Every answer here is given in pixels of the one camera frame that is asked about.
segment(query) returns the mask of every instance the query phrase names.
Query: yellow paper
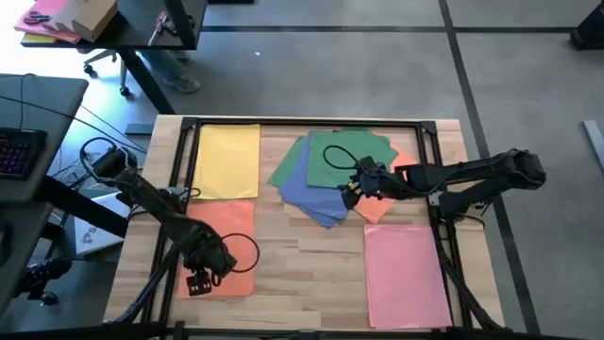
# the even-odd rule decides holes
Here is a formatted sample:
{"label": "yellow paper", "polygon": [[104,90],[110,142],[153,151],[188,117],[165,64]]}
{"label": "yellow paper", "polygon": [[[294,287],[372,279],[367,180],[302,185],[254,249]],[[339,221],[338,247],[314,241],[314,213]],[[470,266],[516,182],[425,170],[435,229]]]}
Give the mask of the yellow paper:
{"label": "yellow paper", "polygon": [[258,197],[260,125],[201,128],[193,188],[202,199]]}
{"label": "yellow paper", "polygon": [[38,34],[27,33],[23,36],[23,43],[54,43],[57,39]]}

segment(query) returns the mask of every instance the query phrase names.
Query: wooden table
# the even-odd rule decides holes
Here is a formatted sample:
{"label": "wooden table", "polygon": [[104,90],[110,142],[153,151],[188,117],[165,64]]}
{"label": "wooden table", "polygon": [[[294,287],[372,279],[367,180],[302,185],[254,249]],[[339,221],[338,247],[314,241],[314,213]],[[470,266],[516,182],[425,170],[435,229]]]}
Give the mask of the wooden table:
{"label": "wooden table", "polygon": [[[159,116],[149,146],[143,176],[156,186],[167,186],[183,116]],[[436,120],[444,164],[467,161],[457,120]],[[296,137],[309,127],[261,129],[260,196],[255,225],[261,258],[256,268],[255,294],[250,297],[176,299],[169,323],[184,320],[187,327],[221,329],[371,331],[367,317],[363,233],[367,224],[350,212],[339,226],[327,230],[296,207],[282,202],[268,178]],[[333,130],[333,127],[311,127]],[[372,128],[402,150],[418,158],[414,131]],[[184,181],[192,136],[188,136],[179,184]],[[395,202],[381,223],[429,226],[424,199]],[[105,319],[120,315],[147,282],[159,223],[148,215],[130,222]],[[493,269],[482,226],[465,220],[456,226],[463,274],[468,287],[490,316],[503,325]],[[454,322],[461,324],[457,292],[449,283]],[[162,285],[156,294],[152,320],[158,320]]]}

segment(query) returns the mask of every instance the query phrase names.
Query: blue paper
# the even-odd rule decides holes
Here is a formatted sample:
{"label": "blue paper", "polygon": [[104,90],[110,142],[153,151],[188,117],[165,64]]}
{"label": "blue paper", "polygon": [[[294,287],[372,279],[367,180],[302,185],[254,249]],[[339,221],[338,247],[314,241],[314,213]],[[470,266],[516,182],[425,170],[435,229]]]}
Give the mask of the blue paper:
{"label": "blue paper", "polygon": [[344,206],[342,195],[338,189],[306,185],[310,138],[312,138],[312,132],[304,143],[292,175],[279,187],[279,193],[284,201],[298,206],[312,219],[329,229],[338,221],[346,218],[348,209]]}

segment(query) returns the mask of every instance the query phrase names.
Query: green paper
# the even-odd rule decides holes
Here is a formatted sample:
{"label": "green paper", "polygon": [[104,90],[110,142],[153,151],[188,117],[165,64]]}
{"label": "green paper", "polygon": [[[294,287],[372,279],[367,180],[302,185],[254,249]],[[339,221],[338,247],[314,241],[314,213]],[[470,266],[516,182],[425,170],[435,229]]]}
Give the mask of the green paper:
{"label": "green paper", "polygon": [[280,187],[294,172],[295,164],[300,158],[300,153],[304,148],[306,136],[298,137],[295,140],[294,145],[287,152],[287,155],[281,161],[279,167],[275,170],[273,175],[268,179],[268,182],[275,185],[277,188]]}
{"label": "green paper", "polygon": [[[383,162],[387,169],[398,155],[390,147],[388,137],[377,136],[369,131],[344,130],[340,132],[314,131],[310,135],[310,160],[307,184],[312,186],[337,188],[346,185],[355,170],[339,170],[331,167],[323,159],[323,150],[329,145],[338,145],[348,150],[357,160],[371,156],[376,162]],[[327,159],[339,166],[352,166],[354,161],[342,150],[331,148]]]}

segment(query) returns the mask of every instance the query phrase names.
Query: shoe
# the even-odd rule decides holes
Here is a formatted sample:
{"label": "shoe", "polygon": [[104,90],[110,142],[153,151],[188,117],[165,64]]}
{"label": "shoe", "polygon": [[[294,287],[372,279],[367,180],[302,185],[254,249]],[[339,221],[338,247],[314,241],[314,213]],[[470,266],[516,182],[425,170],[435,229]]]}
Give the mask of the shoe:
{"label": "shoe", "polygon": [[179,76],[175,79],[164,79],[163,82],[184,94],[192,94],[201,87],[201,84],[199,84],[197,80],[191,79],[188,76]]}
{"label": "shoe", "polygon": [[176,58],[178,61],[182,62],[182,63],[186,63],[189,60],[191,60],[191,55],[189,54],[189,52],[187,51],[171,51],[172,55],[174,56],[174,58]]}

